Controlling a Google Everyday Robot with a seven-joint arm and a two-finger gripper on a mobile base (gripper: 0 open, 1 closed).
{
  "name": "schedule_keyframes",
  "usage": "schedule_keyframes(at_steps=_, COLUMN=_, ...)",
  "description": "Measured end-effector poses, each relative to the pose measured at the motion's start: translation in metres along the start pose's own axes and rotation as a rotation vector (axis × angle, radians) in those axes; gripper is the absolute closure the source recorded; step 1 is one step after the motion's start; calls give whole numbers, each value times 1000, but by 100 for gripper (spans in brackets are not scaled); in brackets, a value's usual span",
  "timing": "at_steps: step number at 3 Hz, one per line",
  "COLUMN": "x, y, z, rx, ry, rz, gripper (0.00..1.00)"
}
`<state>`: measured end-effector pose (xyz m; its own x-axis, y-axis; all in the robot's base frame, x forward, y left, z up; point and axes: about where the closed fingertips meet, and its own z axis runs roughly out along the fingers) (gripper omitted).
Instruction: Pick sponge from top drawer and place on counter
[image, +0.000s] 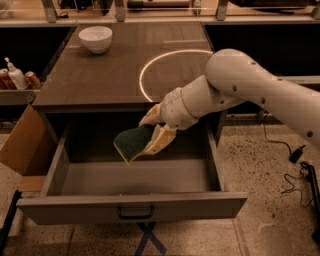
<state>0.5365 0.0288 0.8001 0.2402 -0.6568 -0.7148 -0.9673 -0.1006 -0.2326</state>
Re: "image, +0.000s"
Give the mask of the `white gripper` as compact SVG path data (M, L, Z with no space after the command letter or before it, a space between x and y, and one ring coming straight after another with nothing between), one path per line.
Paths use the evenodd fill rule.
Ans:
M182 89L176 88L164 97L161 104L155 104L139 122L140 126L157 124L143 153L159 153L174 140L176 130L186 130L198 121L199 119L192 116L185 106Z

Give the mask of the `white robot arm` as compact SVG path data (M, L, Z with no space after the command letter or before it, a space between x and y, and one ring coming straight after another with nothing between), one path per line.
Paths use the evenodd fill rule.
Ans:
M223 49L209 58L203 75L169 92L143 117L142 125L155 127L143 152L156 154L172 142L178 130L245 101L320 147L320 93L269 73L241 51Z

